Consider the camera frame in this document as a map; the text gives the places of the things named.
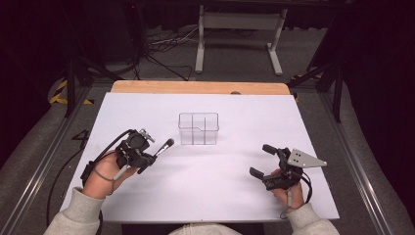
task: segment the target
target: transparent box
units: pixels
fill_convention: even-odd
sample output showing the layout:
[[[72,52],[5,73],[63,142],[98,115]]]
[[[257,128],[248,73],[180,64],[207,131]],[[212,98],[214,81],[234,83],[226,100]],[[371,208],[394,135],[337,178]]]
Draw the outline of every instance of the transparent box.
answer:
[[[182,145],[215,145],[218,130],[217,113],[182,113],[179,115]]]

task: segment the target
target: white sleeve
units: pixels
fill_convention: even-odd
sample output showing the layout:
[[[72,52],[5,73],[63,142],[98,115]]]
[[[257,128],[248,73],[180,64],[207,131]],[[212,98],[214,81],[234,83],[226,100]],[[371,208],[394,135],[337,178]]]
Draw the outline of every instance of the white sleeve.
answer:
[[[319,234],[338,235],[339,231],[327,219],[320,218],[311,204],[305,204],[301,208],[287,213],[287,217],[293,227],[293,235]]]
[[[100,225],[98,216],[105,200],[90,198],[80,191],[80,188],[72,189],[68,208],[55,216],[45,235],[96,234]]]

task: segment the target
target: dark floor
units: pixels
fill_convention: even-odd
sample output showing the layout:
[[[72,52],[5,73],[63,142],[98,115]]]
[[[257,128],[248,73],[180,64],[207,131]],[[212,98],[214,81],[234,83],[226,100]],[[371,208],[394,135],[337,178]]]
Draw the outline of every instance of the dark floor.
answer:
[[[190,80],[208,81],[259,81],[287,82],[295,74],[305,73],[312,55],[325,30],[284,30],[277,47],[284,75],[273,73],[264,45],[272,34],[257,31],[243,37],[227,31],[213,32],[206,39],[205,66],[202,74],[190,74]],[[189,41],[168,52],[153,54],[162,63],[169,66],[194,66],[197,44]],[[174,68],[187,76],[188,68]],[[131,79],[132,72],[123,77]],[[176,74],[161,66],[142,59],[140,78],[180,80]],[[333,223],[341,234],[415,234],[405,206],[382,174],[370,148],[360,130],[358,120],[350,103],[346,86],[342,98],[341,119],[338,124],[327,111],[326,101],[332,92],[318,94],[310,80],[299,88],[293,89],[299,94],[299,109],[304,124],[319,158],[330,166],[324,168],[330,182],[331,191],[340,213],[340,219]],[[79,100],[94,100],[93,105],[80,105],[71,117],[64,118],[66,105],[53,104],[45,117],[27,134],[21,145],[0,171],[0,224],[5,224],[2,234],[42,234],[46,228],[46,205],[52,183],[60,168],[79,150],[81,140],[72,137],[83,130],[91,130],[106,92],[112,82],[107,78],[96,78],[91,88],[78,88]],[[379,228],[379,221],[373,217],[370,207],[365,203],[365,191],[361,182],[353,173],[347,158],[345,141],[351,153],[358,158],[364,169],[370,186],[373,188],[376,202],[384,224],[389,229]],[[76,156],[64,168],[54,187],[50,213],[53,216],[62,204],[80,155]],[[50,167],[42,169],[40,165]],[[265,234],[291,234],[288,221],[265,223]],[[105,223],[103,234],[121,234],[118,224]]]

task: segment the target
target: white paper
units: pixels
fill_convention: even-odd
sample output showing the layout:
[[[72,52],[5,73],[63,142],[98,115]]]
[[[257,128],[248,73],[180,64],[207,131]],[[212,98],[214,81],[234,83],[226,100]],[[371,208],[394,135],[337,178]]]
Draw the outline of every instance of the white paper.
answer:
[[[180,113],[218,113],[216,145],[180,145]],[[263,144],[288,147],[315,156],[297,104],[290,95],[197,95],[108,93],[69,186],[81,186],[80,174],[120,133],[146,128],[156,139],[154,154],[168,139],[175,144],[142,174],[127,179],[103,205],[104,220],[122,223],[266,222],[283,210],[262,182],[278,168],[278,157]],[[306,169],[312,181],[311,203],[324,218],[339,218],[320,167]],[[308,192],[302,184],[304,197]]]

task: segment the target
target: cable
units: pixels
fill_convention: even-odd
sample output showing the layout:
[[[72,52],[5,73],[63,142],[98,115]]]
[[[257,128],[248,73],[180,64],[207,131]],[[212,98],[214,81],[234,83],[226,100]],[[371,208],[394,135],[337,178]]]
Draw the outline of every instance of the cable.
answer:
[[[170,68],[171,66],[165,66],[163,63],[161,63],[160,61],[156,60],[154,57],[152,57],[152,56],[150,56],[150,55],[147,55],[146,59],[147,59],[149,62],[151,62],[151,63],[154,63],[154,64],[156,64],[156,65],[159,65],[159,66],[162,66],[162,67],[166,68],[167,70],[169,70],[169,71],[173,72],[174,74],[176,74],[176,75],[180,76],[180,77],[181,77],[183,80],[185,80],[185,81],[189,81],[189,79],[190,79],[190,75],[192,74],[192,70],[193,70],[193,69],[192,69],[192,67],[190,67],[190,66],[176,67],[176,68],[190,68],[190,71],[189,71],[188,77],[186,78],[186,77],[184,77],[183,75],[181,75],[180,73],[176,72],[175,70],[172,70],[172,69]]]
[[[74,155],[72,155],[66,163],[64,163],[64,165],[61,167],[61,169],[59,170],[58,174],[55,177],[55,180],[52,183],[51,189],[49,191],[49,196],[48,196],[48,201],[47,201],[47,206],[46,206],[46,226],[49,227],[50,224],[50,218],[49,218],[49,209],[50,209],[50,203],[51,203],[51,199],[52,199],[52,194],[53,194],[53,189],[55,188],[56,182],[58,181],[59,176],[61,175],[62,171],[64,171],[65,167],[67,166],[67,164],[73,160],[82,150],[84,150],[85,148],[81,148],[79,149]]]

